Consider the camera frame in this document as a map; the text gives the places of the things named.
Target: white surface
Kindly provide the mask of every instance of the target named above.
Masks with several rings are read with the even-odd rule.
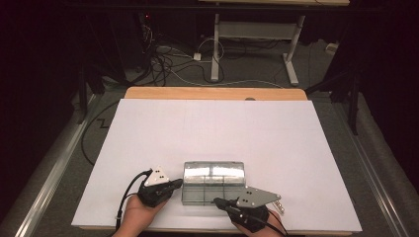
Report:
[[[160,165],[175,180],[197,160],[244,162],[247,185],[282,196],[289,231],[361,231],[310,101],[121,100],[72,225],[115,226],[135,175]],[[214,206],[182,206],[181,193],[150,229],[235,229]]]

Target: transparent container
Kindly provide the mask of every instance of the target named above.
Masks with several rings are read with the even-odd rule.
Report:
[[[243,162],[185,162],[183,205],[211,205],[214,198],[237,199],[246,186]]]

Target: cable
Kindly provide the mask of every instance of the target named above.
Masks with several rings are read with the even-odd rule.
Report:
[[[201,70],[202,70],[202,72],[203,72],[203,77],[204,77],[204,79],[207,81],[207,79],[205,78],[205,77],[206,77],[206,75],[205,75],[204,68],[203,68],[203,67],[201,67],[200,65],[188,65],[188,66],[186,66],[186,67],[184,67],[184,68],[182,68],[182,69],[177,70],[177,71],[176,71],[176,73],[178,73],[178,72],[180,72],[180,71],[182,71],[182,70],[185,70],[185,69],[186,69],[186,68],[188,68],[188,67],[193,67],[193,66],[197,66],[197,67],[200,67],[200,68],[201,68]]]
[[[273,229],[273,230],[275,230],[275,232],[278,232],[279,234],[281,234],[281,235],[283,235],[283,236],[288,236],[288,234],[286,235],[286,234],[284,234],[280,229],[278,229],[276,226],[274,226],[274,225],[272,225],[271,223],[269,223],[269,222],[267,222],[267,221],[264,221],[264,220],[262,220],[262,219],[260,219],[260,218],[258,218],[258,217],[255,217],[255,216],[253,216],[253,215],[245,215],[245,217],[247,217],[247,218],[249,218],[249,219],[252,219],[252,220],[256,220],[256,221],[258,221],[258,222],[260,222],[260,223],[262,223],[262,224],[264,224],[264,225],[266,225],[266,226],[268,226],[269,228],[271,228],[271,229]]]
[[[285,62],[285,66],[282,67],[280,70],[278,70],[277,73],[275,73],[274,75],[275,84],[277,84],[277,75],[280,74],[282,71],[284,71],[285,68],[287,68],[287,64],[289,64],[289,62]]]
[[[177,76],[181,81],[190,84],[190,85],[195,85],[195,86],[202,86],[202,87],[216,87],[216,86],[228,86],[228,85],[234,85],[234,84],[240,84],[240,83],[247,83],[247,82],[258,82],[258,83],[263,83],[263,84],[268,84],[271,86],[275,86],[278,88],[284,88],[280,85],[274,84],[272,82],[266,82],[266,81],[259,81],[259,80],[243,80],[243,81],[235,81],[235,82],[228,82],[228,83],[222,83],[222,84],[210,84],[210,85],[205,85],[205,84],[199,84],[199,83],[194,83],[194,82],[190,82],[187,81],[185,79],[183,79],[182,77],[180,77],[176,72],[170,70],[171,73],[173,73],[175,76]]]
[[[319,4],[319,5],[321,5],[321,6],[325,6],[323,3],[321,3],[321,2],[319,2],[319,1],[317,1],[317,0],[314,0],[314,2],[316,2],[317,4]]]
[[[118,230],[118,229],[120,228],[120,226],[121,226],[121,219],[122,219],[122,217],[123,217],[123,206],[124,206],[124,202],[126,201],[126,199],[127,199],[129,196],[131,196],[131,195],[128,195],[128,192],[129,192],[130,188],[131,188],[131,187],[132,187],[132,185],[135,183],[135,181],[139,179],[139,177],[141,177],[141,176],[143,176],[143,175],[150,176],[150,174],[151,174],[152,172],[153,172],[153,171],[152,171],[151,169],[150,169],[150,170],[148,170],[148,171],[141,172],[141,173],[139,173],[137,176],[135,176],[135,178],[133,178],[133,180],[129,183],[128,187],[126,188],[126,192],[124,193],[124,196],[123,196],[123,198],[122,198],[122,200],[121,200],[120,208],[118,209],[118,214],[117,214],[117,224],[116,224],[116,226],[115,226],[115,229],[116,229],[116,230]]]
[[[87,130],[89,129],[89,127],[92,125],[93,121],[95,121],[104,111],[106,111],[107,109],[109,109],[110,107],[116,105],[117,103],[119,103],[120,101],[115,101],[113,103],[111,103],[110,105],[106,106],[104,109],[102,109],[86,126],[86,128],[84,129],[83,133],[81,134],[81,141],[80,141],[80,146],[81,146],[81,152],[83,153],[84,158],[87,160],[87,162],[89,162],[89,164],[91,164],[92,166],[95,166],[95,163],[93,163],[92,160],[89,159],[89,157],[86,154],[86,151],[84,149],[84,137],[86,135]]]
[[[230,42],[233,42],[233,43],[239,43],[243,47],[242,48],[243,49],[243,52],[239,56],[236,56],[236,57],[226,57],[227,59],[239,59],[239,58],[245,56],[247,54],[247,52],[258,51],[258,50],[261,50],[261,49],[272,49],[272,48],[276,47],[278,45],[278,43],[281,42],[280,39],[271,39],[271,40],[247,40],[247,41],[244,41],[243,39],[238,39],[238,40],[229,39],[229,38],[220,38],[220,39],[221,40],[230,41]],[[266,45],[256,45],[257,43],[261,43],[261,42],[262,43],[267,42],[267,44]],[[234,47],[229,48],[229,47],[226,47],[225,46],[224,47],[225,54],[227,53],[227,51],[229,49],[232,49],[232,50],[240,50],[241,48],[234,48]]]
[[[157,60],[160,62],[161,71],[163,72],[163,85],[162,85],[162,87],[164,87],[166,85],[166,70],[165,70],[165,67],[164,67],[165,62],[160,57],[157,57]]]
[[[147,51],[150,47],[151,47],[151,45],[152,45],[152,41],[153,41],[153,31],[149,28],[149,27],[147,27],[146,25],[144,25],[144,27],[146,28],[146,29],[148,29],[148,31],[147,31],[147,35],[146,35],[146,38],[144,39],[144,42],[147,42],[147,40],[148,40],[148,36],[150,36],[150,41],[149,41],[149,43],[148,43],[148,47],[145,49],[145,51]]]
[[[283,227],[284,231],[286,232],[286,235],[289,235],[286,227],[284,227],[283,222],[281,222],[281,220],[274,214],[274,212],[272,212],[270,209],[268,209],[269,213],[271,213],[280,223],[281,227]]]
[[[198,46],[197,52],[200,52],[200,48],[201,48],[201,46],[202,46],[202,45],[203,45],[206,41],[209,41],[209,40],[216,41],[216,42],[217,42],[217,43],[221,46],[221,56],[219,57],[219,59],[218,59],[218,60],[222,59],[222,57],[224,56],[224,47],[222,46],[222,43],[221,43],[219,40],[216,40],[216,39],[214,39],[214,38],[207,38],[207,39],[205,39],[203,42],[201,42],[200,46]]]
[[[186,52],[184,52],[184,51],[182,51],[182,50],[180,50],[180,49],[177,49],[177,48],[171,47],[171,46],[158,45],[158,46],[156,47],[156,50],[157,50],[157,48],[159,48],[159,47],[167,47],[167,48],[170,48],[170,50],[169,50],[168,52],[165,52],[165,53],[163,53],[163,54],[168,54],[168,55],[171,55],[171,56],[183,56],[183,57],[193,58],[192,56],[188,55]],[[176,50],[176,51],[182,52],[183,54],[169,54],[169,52],[170,52],[170,51],[172,51],[172,50]]]

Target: hand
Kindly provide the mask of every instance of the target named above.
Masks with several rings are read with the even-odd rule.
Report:
[[[269,212],[270,213],[269,213],[269,217],[268,217],[268,223],[272,224],[273,226],[275,226],[279,230],[281,230],[283,233],[285,233],[284,228],[281,226],[280,222],[278,221],[278,220],[281,221],[280,216],[275,211],[270,210]],[[235,227],[237,227],[238,230],[240,230],[241,232],[243,232],[243,234],[245,234],[249,237],[284,237],[285,236],[285,234],[280,234],[280,233],[271,229],[268,226],[265,226],[265,228],[255,232],[255,233],[252,233],[248,229],[244,228],[243,226],[241,226],[241,225],[239,225],[235,222],[232,222],[232,223],[233,223],[233,225],[235,225]]]
[[[157,212],[163,208],[166,201],[161,202],[156,207],[144,205],[138,196],[131,196],[126,202],[126,210],[124,211],[124,219],[120,229],[114,234],[114,237],[136,237],[144,229],[146,229]]]

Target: white desk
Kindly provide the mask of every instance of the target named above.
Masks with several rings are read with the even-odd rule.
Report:
[[[296,93],[300,90],[256,89],[252,95],[252,89],[139,88],[138,95],[150,98],[152,91],[165,99],[120,102],[72,225],[114,228],[122,195],[135,175],[161,165],[174,180],[183,177],[185,161],[210,160],[242,161],[247,185],[280,194],[286,209],[282,220],[291,234],[362,230],[314,107]],[[205,91],[207,98],[199,94]],[[209,100],[179,98],[188,92]],[[302,99],[226,101],[213,100],[210,92],[222,98],[230,92],[231,97]],[[237,232],[224,211],[183,206],[181,193],[175,191],[150,230]]]
[[[203,2],[222,3],[253,3],[253,4],[279,4],[279,5],[319,5],[319,6],[348,6],[349,0],[200,0]],[[283,54],[284,64],[293,86],[298,85],[298,79],[293,69],[293,53],[298,43],[302,24],[305,16],[299,16],[296,24],[276,24],[276,23],[248,23],[248,22],[222,22],[219,14],[215,14],[214,34],[213,34],[213,54],[211,65],[211,77],[213,82],[218,81],[219,69],[219,38],[250,38],[250,39],[271,39],[271,40],[291,40],[288,53]]]

